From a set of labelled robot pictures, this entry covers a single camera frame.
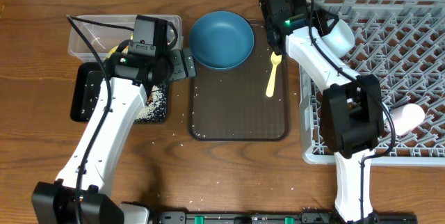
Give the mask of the yellow plastic spoon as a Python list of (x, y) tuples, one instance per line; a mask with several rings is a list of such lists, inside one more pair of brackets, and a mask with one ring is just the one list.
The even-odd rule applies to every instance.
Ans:
[(282, 62), (282, 56), (276, 55), (274, 52), (270, 55), (270, 61), (272, 63), (272, 69), (270, 71), (270, 77), (266, 87), (266, 96), (272, 97), (275, 91), (275, 80), (277, 74), (277, 67)]

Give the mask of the dark blue plate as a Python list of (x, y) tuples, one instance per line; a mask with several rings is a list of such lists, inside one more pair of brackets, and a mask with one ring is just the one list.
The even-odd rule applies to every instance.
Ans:
[(199, 18), (191, 28), (189, 48), (195, 59), (213, 70), (238, 67), (254, 48), (254, 32), (236, 13), (215, 11)]

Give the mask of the light blue bowl with rice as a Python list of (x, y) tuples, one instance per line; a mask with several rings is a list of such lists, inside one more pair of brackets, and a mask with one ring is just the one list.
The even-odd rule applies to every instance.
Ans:
[(353, 31), (342, 19), (330, 19), (327, 26), (329, 33), (321, 39), (338, 58), (345, 56), (355, 46)]

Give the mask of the pink plastic cup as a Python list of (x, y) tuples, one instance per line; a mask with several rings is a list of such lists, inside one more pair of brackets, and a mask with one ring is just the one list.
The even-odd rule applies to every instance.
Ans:
[(417, 104), (406, 104), (390, 111), (397, 136), (406, 135), (425, 119), (424, 110)]

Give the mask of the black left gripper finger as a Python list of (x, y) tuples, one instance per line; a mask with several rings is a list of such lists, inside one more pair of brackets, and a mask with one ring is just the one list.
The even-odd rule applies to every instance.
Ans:
[(192, 78), (196, 76), (196, 68), (194, 63), (194, 57), (189, 48), (183, 49), (184, 54), (184, 64), (185, 64), (185, 71), (186, 71), (186, 77)]
[(186, 68), (184, 65), (184, 55), (182, 53), (182, 50), (180, 49), (171, 50), (169, 52), (169, 59), (171, 60), (173, 65), (170, 81), (178, 81), (185, 79), (187, 75), (186, 75)]

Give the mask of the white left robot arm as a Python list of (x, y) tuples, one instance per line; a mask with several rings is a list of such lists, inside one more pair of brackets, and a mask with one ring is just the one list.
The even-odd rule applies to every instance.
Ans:
[(67, 16), (95, 57), (102, 73), (97, 103), (73, 155), (52, 183), (38, 182), (31, 202), (39, 223), (149, 223), (150, 210), (137, 202), (115, 204), (111, 198), (117, 164), (136, 116), (153, 86), (196, 75), (189, 51), (168, 40), (172, 22), (138, 15), (133, 37), (101, 59)]

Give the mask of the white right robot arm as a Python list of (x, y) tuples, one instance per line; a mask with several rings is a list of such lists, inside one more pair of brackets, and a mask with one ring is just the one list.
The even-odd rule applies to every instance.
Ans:
[(381, 223), (370, 200), (370, 162), (389, 154), (396, 128), (373, 74), (341, 57), (355, 44), (349, 25), (314, 0), (259, 0), (268, 44), (295, 60), (321, 95), (319, 131), (337, 167), (337, 220)]

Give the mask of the yellow green snack wrapper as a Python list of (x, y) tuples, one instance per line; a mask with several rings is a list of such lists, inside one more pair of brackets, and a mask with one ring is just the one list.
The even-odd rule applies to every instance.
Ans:
[(129, 50), (129, 43), (133, 40), (134, 35), (131, 34), (131, 37), (127, 40), (123, 40), (118, 46), (112, 48), (106, 55), (106, 58), (110, 58), (112, 54), (115, 52), (120, 52), (123, 54), (127, 54)]

